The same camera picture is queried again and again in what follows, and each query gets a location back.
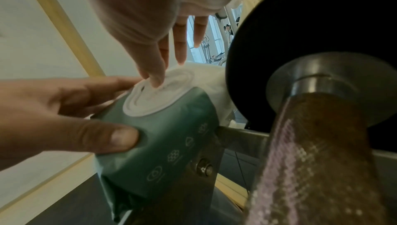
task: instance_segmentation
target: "cable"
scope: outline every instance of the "cable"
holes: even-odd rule
[[[239,164],[241,176],[243,177],[243,182],[244,182],[245,190],[247,191],[247,196],[249,196],[249,192],[248,192],[248,188],[247,188],[247,182],[245,181],[243,170],[241,169],[239,157],[237,156],[237,152],[236,151],[234,153],[236,154],[237,163]]]

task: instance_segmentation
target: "wet wipes package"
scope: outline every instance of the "wet wipes package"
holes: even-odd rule
[[[95,116],[140,133],[130,151],[96,155],[114,221],[166,191],[232,111],[224,67],[187,63],[167,71],[161,87],[142,81]]]

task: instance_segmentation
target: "white icon on package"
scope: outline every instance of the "white icon on package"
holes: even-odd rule
[[[194,139],[192,137],[187,137],[185,140],[185,144],[187,147],[190,147],[194,144]]]
[[[202,124],[199,127],[199,129],[198,129],[198,133],[199,134],[204,134],[207,131],[207,128],[208,128],[208,124],[207,123]]]
[[[162,172],[163,168],[161,166],[157,166],[150,172],[146,179],[148,180],[148,182],[154,181],[155,179],[160,177]]]
[[[171,153],[168,154],[167,160],[168,162],[174,162],[179,157],[179,150],[173,150]]]

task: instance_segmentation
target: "honeycomb icon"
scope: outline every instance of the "honeycomb icon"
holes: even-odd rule
[[[168,162],[176,161],[179,157],[179,150],[173,150],[171,153],[168,154],[167,160]]]

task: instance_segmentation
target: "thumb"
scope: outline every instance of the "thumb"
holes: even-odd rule
[[[121,124],[57,116],[43,133],[43,150],[114,153],[131,149],[137,129]]]

